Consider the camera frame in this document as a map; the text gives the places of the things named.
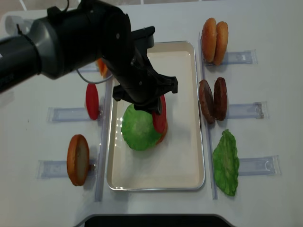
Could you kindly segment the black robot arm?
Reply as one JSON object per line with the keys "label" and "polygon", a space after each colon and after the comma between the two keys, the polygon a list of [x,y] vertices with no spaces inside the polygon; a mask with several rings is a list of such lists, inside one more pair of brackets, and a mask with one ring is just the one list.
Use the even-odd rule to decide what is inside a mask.
{"label": "black robot arm", "polygon": [[99,0],[83,0],[70,11],[51,7],[28,33],[1,40],[0,90],[38,74],[58,79],[101,59],[119,83],[116,101],[160,114],[160,97],[177,93],[178,81],[159,74],[147,57],[154,32],[153,26],[132,31],[126,13]]}

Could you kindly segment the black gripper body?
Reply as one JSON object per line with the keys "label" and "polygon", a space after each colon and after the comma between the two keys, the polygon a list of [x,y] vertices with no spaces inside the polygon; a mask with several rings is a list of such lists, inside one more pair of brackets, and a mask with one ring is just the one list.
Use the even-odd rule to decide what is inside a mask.
{"label": "black gripper body", "polygon": [[152,102],[168,92],[178,92],[178,80],[159,74],[147,57],[154,46],[155,27],[131,31],[129,28],[105,29],[102,60],[119,82],[113,98],[151,111]]}

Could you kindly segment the black robot base front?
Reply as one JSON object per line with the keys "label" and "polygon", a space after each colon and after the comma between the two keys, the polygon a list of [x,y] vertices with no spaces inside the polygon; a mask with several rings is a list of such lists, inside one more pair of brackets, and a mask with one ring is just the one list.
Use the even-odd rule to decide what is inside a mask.
{"label": "black robot base front", "polygon": [[231,227],[215,215],[97,215],[84,219],[79,227]]}

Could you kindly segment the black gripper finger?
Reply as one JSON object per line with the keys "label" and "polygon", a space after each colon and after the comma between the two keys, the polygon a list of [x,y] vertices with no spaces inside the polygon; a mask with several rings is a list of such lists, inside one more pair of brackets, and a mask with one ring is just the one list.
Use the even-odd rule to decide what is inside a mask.
{"label": "black gripper finger", "polygon": [[160,98],[155,99],[151,104],[151,113],[161,115],[162,113],[162,102]]}

